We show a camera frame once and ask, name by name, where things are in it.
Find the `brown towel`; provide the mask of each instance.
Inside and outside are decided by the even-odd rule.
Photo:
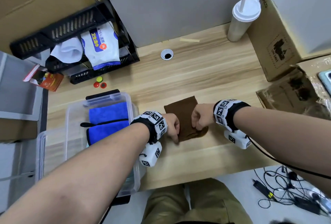
[[[180,131],[178,139],[180,142],[191,138],[202,137],[208,131],[208,127],[202,130],[196,130],[192,127],[191,116],[197,104],[198,102],[195,96],[192,96],[164,106],[166,113],[174,113],[179,119]]]

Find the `phone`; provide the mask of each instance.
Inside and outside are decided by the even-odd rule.
[[[318,78],[321,80],[325,89],[331,96],[331,70],[322,71],[322,72],[318,73]]]

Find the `tape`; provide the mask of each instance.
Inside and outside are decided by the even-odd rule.
[[[179,40],[182,41],[182,42],[193,42],[193,43],[198,43],[198,42],[200,42],[199,39],[180,38]]]

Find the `khaki pants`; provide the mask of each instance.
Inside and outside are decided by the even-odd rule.
[[[181,221],[252,224],[240,202],[220,181],[205,179],[187,184],[190,210],[183,185],[156,189],[148,198],[142,224],[174,224]]]

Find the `blue microfiber cloth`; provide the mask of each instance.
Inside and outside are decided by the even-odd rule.
[[[128,118],[126,102],[89,109],[88,114],[90,122],[95,125],[112,120]]]
[[[87,142],[89,145],[108,137],[109,135],[129,126],[129,121],[117,121],[103,125],[92,126],[86,130]]]

